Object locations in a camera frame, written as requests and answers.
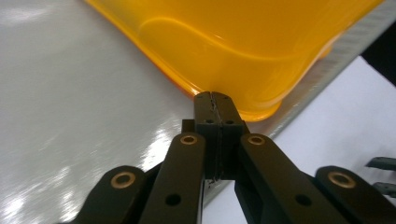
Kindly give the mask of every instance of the orange bin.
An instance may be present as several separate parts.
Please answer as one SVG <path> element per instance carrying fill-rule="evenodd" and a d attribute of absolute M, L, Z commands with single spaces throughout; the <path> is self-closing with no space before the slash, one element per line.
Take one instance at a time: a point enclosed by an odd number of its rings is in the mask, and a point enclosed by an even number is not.
<path fill-rule="evenodd" d="M 380 0 L 87 0 L 191 95 L 219 91 L 268 118 L 349 26 Z"/>

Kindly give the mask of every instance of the black linkage arm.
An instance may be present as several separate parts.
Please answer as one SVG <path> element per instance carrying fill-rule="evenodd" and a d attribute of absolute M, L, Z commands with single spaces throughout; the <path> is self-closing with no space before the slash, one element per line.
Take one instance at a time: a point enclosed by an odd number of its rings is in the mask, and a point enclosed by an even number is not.
<path fill-rule="evenodd" d="M 205 179 L 235 180 L 248 223 L 396 223 L 377 189 L 340 167 L 304 174 L 270 138 L 249 133 L 218 92 L 195 96 L 194 119 L 182 121 L 163 163 L 107 172 L 70 223 L 201 223 Z"/>

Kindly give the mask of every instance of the white surface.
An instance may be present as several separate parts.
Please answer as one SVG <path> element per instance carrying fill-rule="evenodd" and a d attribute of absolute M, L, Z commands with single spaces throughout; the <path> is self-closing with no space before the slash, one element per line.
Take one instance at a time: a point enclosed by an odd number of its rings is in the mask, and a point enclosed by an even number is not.
<path fill-rule="evenodd" d="M 396 158 L 395 115 L 395 87 L 359 57 L 275 141 L 310 175 L 336 165 L 369 183 L 396 184 L 395 172 L 365 167 L 373 157 Z M 206 207 L 203 223 L 246 223 L 233 183 Z"/>
<path fill-rule="evenodd" d="M 0 223 L 74 218 L 120 165 L 163 160 L 192 101 L 82 1 L 0 2 Z"/>

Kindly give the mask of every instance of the orange plastic container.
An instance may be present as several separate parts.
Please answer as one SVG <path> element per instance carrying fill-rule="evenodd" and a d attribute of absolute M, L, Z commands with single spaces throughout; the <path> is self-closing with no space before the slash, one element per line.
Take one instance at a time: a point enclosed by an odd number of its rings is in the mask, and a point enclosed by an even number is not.
<path fill-rule="evenodd" d="M 184 91 L 271 116 L 345 29 L 381 0 L 87 0 Z"/>

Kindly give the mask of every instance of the glossy white surface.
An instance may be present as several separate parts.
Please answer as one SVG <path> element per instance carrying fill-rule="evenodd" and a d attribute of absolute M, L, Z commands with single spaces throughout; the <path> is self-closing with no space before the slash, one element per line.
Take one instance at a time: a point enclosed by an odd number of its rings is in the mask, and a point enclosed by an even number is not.
<path fill-rule="evenodd" d="M 82 1 L 0 8 L 0 223 L 70 220 L 106 171 L 162 161 L 192 101 Z"/>

